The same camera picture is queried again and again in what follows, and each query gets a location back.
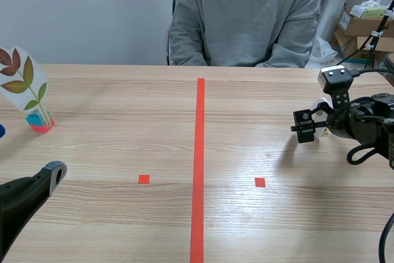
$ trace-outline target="chair backrest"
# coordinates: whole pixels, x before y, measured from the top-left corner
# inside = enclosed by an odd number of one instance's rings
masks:
[[[174,15],[175,11],[175,0],[172,0],[172,15]],[[166,42],[166,58],[167,58],[167,66],[170,65],[170,36],[167,31],[167,42]]]

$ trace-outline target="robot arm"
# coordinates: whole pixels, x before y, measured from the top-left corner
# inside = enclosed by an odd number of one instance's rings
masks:
[[[394,95],[376,94],[350,101],[348,90],[354,77],[362,73],[363,70],[347,70],[343,66],[322,69],[318,81],[323,92],[331,96],[333,108],[323,102],[314,110],[294,112],[295,126],[291,130],[297,133],[299,143],[305,143],[315,140],[316,128],[326,127],[335,136],[355,139],[361,144],[348,154],[350,164],[361,164],[378,153],[394,169]],[[317,112],[327,113],[327,120],[314,122],[312,115]],[[353,160],[356,152],[367,148],[373,150]]]
[[[53,161],[35,176],[0,185],[0,262],[26,223],[52,195],[67,167]]]

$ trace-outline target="sweatshirt sleeve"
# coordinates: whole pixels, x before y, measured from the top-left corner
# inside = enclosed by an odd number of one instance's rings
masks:
[[[168,32],[173,65],[207,66],[203,55],[202,27],[198,0],[175,0]]]
[[[269,60],[257,67],[305,68],[320,16],[321,0],[295,0],[272,47]]]

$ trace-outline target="blue block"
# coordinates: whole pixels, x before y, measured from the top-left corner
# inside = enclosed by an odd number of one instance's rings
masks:
[[[31,126],[45,126],[45,121],[42,119],[41,114],[38,110],[31,112],[27,117],[26,120],[28,124]]]
[[[6,129],[0,124],[0,138],[6,134]]]

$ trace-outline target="red tape square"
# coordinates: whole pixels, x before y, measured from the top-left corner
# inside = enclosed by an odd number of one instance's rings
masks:
[[[256,187],[265,188],[265,178],[254,178]]]
[[[150,175],[140,175],[138,178],[138,184],[148,185],[150,181]]]

